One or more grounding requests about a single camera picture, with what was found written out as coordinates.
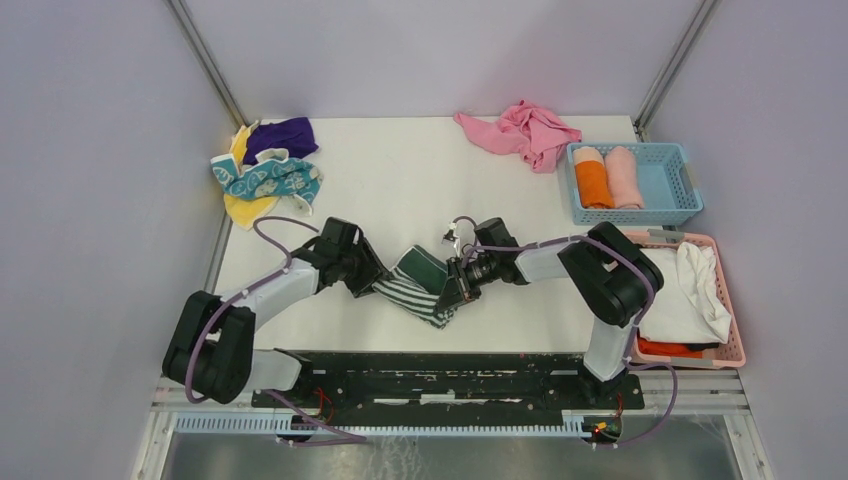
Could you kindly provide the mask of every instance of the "white wall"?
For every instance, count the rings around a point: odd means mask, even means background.
[[[635,114],[697,0],[189,0],[250,119]]]
[[[232,126],[164,3],[0,10],[0,478],[126,478]]]
[[[745,341],[777,477],[845,478],[848,3],[723,2],[651,129],[679,141]]]

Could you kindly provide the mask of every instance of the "yellow cloth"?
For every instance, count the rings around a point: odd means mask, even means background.
[[[255,122],[249,127],[242,125],[233,137],[233,142],[230,144],[230,153],[233,154],[239,167],[241,167],[244,154],[247,152],[247,137],[253,133],[258,124],[259,122]],[[250,230],[253,228],[253,222],[273,210],[279,199],[280,197],[262,197],[256,200],[243,200],[225,193],[224,207],[233,223],[245,230]]]

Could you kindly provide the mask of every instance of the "striped cloth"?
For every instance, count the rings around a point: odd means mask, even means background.
[[[401,256],[389,275],[374,284],[374,290],[390,302],[442,329],[456,309],[435,313],[439,293],[447,280],[445,262],[415,245]]]

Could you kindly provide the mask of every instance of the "white table surface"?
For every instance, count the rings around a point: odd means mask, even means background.
[[[628,116],[562,117],[584,141],[635,142]],[[584,232],[563,207],[556,174],[530,170],[518,155],[498,156],[469,143],[451,118],[340,118],[312,121],[324,173],[301,220],[319,229],[329,216],[358,224],[387,267],[413,244],[447,258],[441,244],[458,215],[502,217],[519,244]],[[279,204],[274,215],[293,216]],[[290,249],[312,234],[282,222],[263,230]],[[463,240],[470,228],[460,226]],[[233,226],[216,291],[255,279],[282,259],[254,232]],[[583,352],[593,316],[574,285],[557,279],[524,287],[483,287],[480,300],[437,330],[377,294],[354,300],[339,282],[298,302],[262,327],[255,348],[383,352]]]

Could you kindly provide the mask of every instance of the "purple cloth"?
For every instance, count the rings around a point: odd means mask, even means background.
[[[303,158],[318,150],[309,119],[298,117],[256,127],[247,137],[244,164],[256,165],[256,154],[269,148],[288,149],[289,156],[293,158]]]

